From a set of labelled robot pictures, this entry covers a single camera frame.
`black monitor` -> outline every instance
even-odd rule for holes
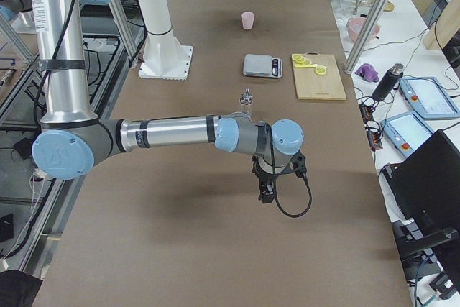
[[[460,232],[460,152],[442,130],[398,165],[391,180],[402,213],[424,236],[446,228]],[[460,291],[460,239],[432,250]]]

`power strip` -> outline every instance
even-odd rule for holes
[[[370,127],[368,125],[368,122],[375,122],[376,124],[378,124],[374,120],[374,115],[372,115],[373,113],[372,107],[367,106],[363,103],[360,103],[358,106],[359,106],[359,112],[361,113],[362,121],[364,122],[364,128],[366,130],[367,141],[369,142],[369,146],[371,150],[375,151],[375,150],[383,149],[382,141],[380,140],[381,134],[378,133],[378,131],[375,128]]]

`electronic device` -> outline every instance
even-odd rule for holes
[[[459,171],[460,152],[440,129],[403,163],[383,173],[402,213],[423,234],[415,244],[434,251],[460,291]]]
[[[383,149],[382,145],[382,130],[379,123],[374,120],[374,108],[367,106],[363,102],[359,104],[359,112],[361,113],[364,128],[366,130],[366,137],[372,151]]]
[[[249,77],[281,78],[282,61],[271,55],[246,54],[243,74]]]
[[[453,119],[460,110],[434,77],[400,79],[400,92],[424,119]]]
[[[434,133],[414,111],[393,116],[380,124],[387,137],[405,157],[417,150]]]

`white table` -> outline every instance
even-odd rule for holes
[[[402,42],[406,39],[419,35],[423,32],[423,30],[427,29],[425,22],[422,20],[411,0],[390,1],[395,5],[395,10],[392,12],[382,13],[382,16],[378,22],[378,24],[381,26],[379,39],[375,39],[369,42],[365,49],[376,47],[379,44],[386,42]],[[340,30],[344,51],[348,56],[347,52],[349,52],[353,47],[353,42],[350,40],[347,33],[346,19],[340,15],[336,15],[336,18],[339,19],[337,22],[337,27]],[[394,63],[402,63],[406,68],[404,72],[405,75],[413,75],[416,77],[434,76],[445,88],[455,88],[455,85],[445,76],[445,72],[448,77],[452,78],[458,84],[460,84],[459,79],[452,68],[449,68],[446,71],[446,69],[449,67],[449,63],[440,50],[427,50],[425,49],[425,46],[423,46],[423,43],[421,43],[420,47],[415,51],[415,54],[409,63],[410,56],[413,54],[419,42],[427,33],[428,30],[424,32],[420,37],[414,38],[404,44],[385,45],[380,46],[375,50],[368,50],[363,52],[359,62],[355,67],[355,70],[361,64],[369,63],[375,67],[375,70],[379,73],[379,78],[382,78],[386,70],[391,68]],[[351,77],[353,78],[354,85],[361,89],[365,96],[370,96],[373,90],[377,87],[377,83],[367,82],[354,73]],[[394,104],[391,105],[381,103],[377,107],[376,112],[374,112],[374,118],[377,121],[380,122],[385,119],[385,117],[394,116],[412,110],[409,107],[407,101],[403,99],[399,92],[393,91],[393,93],[395,95]],[[457,91],[448,91],[448,93],[451,96],[457,95],[460,94],[460,89]],[[356,97],[359,98],[361,96],[361,93],[356,91]],[[390,95],[385,99],[386,102],[391,102],[391,100],[392,97]],[[460,97],[454,98],[454,101],[458,106],[460,106]],[[457,121],[460,121],[460,119],[435,120],[427,122],[434,130],[437,130],[454,124]],[[446,133],[452,142],[457,147],[460,147],[460,125],[446,131]],[[382,139],[382,144],[383,150],[378,150],[376,153],[375,167],[378,171],[380,171],[380,168],[387,163],[399,163],[404,160],[403,155],[394,148],[391,141],[389,141],[386,137]],[[382,175],[380,176],[380,185],[382,186],[382,192],[385,197],[385,203],[391,222],[397,221],[399,219],[404,219],[404,216],[400,212],[395,198],[385,178]],[[418,284],[417,295],[423,302],[426,302],[433,295],[433,290],[428,284],[430,281],[432,281],[432,279],[435,278],[435,276],[436,275],[427,276],[423,278]],[[458,307],[460,306],[460,295],[456,293],[451,299],[447,301],[442,301],[441,299],[437,298],[430,304],[430,306]]]

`wooden cutting board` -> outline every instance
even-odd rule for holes
[[[295,90],[299,100],[346,100],[336,58],[329,54],[302,54],[312,64],[327,67],[325,75],[317,75],[314,68],[296,68],[293,63]]]

